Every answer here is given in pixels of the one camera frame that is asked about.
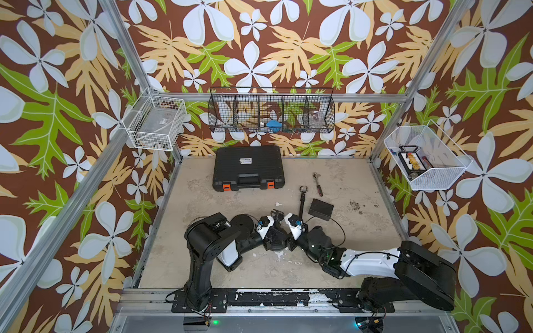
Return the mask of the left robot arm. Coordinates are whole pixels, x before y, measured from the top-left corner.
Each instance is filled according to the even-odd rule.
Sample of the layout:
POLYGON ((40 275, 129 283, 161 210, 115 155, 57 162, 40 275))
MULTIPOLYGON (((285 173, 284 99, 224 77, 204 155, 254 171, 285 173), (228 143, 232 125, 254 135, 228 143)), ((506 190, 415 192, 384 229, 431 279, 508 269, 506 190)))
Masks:
POLYGON ((231 220, 221 213, 192 222, 185 232, 190 254, 190 274, 184 286, 185 306, 201 311, 212 293, 212 266, 218 261, 227 271, 242 263, 242 255, 267 242, 268 232, 279 220, 273 216, 255 219, 248 214, 231 220))

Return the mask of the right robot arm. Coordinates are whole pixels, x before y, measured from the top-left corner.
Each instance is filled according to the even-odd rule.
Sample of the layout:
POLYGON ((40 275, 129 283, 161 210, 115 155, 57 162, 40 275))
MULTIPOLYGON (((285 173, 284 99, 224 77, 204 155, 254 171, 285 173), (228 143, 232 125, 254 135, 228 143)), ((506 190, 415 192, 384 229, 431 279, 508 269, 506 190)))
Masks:
POLYGON ((320 226, 309 230, 300 223, 290 230, 289 244, 302 248, 323 272, 338 280, 365 277, 356 295, 361 305, 419 300, 445 312, 455 308, 456 269, 413 241, 384 251, 356 251, 334 246, 320 226))

